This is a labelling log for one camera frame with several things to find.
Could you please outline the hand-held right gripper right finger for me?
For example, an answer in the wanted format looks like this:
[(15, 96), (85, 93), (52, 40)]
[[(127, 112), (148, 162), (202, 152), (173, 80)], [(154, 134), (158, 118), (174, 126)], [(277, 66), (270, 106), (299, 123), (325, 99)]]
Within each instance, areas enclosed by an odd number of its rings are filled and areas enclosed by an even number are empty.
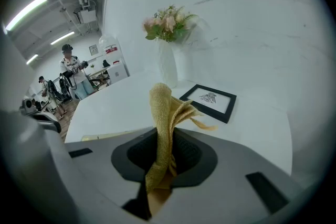
[(158, 223), (287, 223), (309, 193), (246, 146), (174, 132), (178, 175)]

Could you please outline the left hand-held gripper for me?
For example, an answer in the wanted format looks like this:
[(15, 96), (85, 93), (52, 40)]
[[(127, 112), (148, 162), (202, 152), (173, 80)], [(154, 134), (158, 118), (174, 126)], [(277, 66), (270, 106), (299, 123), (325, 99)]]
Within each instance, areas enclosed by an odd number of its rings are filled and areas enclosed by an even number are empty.
[(44, 129), (61, 132), (61, 125), (57, 118), (49, 112), (38, 111), (33, 105), (32, 99), (23, 98), (22, 105), (19, 108), (22, 115), (29, 116), (36, 120)]

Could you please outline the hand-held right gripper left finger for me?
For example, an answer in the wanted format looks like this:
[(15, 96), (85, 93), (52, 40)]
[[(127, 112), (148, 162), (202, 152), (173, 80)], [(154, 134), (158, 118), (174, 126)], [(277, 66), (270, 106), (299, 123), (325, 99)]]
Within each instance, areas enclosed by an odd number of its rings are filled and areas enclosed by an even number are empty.
[(88, 180), (118, 206), (151, 218), (145, 176), (155, 158), (155, 128), (65, 145)]

